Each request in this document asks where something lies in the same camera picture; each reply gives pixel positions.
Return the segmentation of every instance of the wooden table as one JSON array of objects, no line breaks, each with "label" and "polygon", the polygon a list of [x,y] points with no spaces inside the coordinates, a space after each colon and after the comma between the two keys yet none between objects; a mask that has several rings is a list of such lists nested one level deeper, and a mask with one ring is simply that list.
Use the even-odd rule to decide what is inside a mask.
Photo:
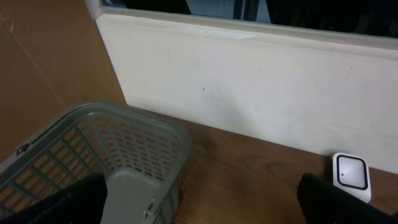
[{"label": "wooden table", "polygon": [[[323,175],[326,156],[181,121],[193,153],[174,223],[305,223],[296,191],[306,172]],[[370,170],[371,205],[398,210],[398,175]]]}]

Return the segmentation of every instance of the small white box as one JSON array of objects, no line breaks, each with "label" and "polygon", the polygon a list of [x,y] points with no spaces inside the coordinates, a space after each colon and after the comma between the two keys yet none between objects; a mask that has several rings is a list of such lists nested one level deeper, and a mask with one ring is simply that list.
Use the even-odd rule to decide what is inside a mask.
[{"label": "small white box", "polygon": [[358,156],[345,153],[333,155],[333,185],[366,203],[371,200],[369,167]]}]

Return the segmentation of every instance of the white wall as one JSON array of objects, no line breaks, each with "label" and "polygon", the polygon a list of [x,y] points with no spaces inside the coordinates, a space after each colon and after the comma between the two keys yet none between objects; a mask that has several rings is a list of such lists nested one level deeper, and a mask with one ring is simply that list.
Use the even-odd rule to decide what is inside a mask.
[{"label": "white wall", "polygon": [[396,50],[110,14],[96,23],[129,105],[398,173]]}]

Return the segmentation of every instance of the brown wall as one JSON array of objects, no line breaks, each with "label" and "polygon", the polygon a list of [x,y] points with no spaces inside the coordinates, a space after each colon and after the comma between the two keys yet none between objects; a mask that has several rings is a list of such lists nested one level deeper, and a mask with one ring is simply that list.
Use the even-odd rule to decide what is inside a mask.
[{"label": "brown wall", "polygon": [[0,162],[89,99],[125,102],[85,2],[0,1]]}]

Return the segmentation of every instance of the gray plastic basket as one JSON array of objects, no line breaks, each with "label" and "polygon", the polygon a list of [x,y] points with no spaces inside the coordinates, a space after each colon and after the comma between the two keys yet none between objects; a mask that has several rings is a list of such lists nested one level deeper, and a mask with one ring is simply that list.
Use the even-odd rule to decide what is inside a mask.
[{"label": "gray plastic basket", "polygon": [[102,172],[108,186],[102,223],[170,224],[191,141],[183,125],[137,108],[78,105],[0,165],[0,218]]}]

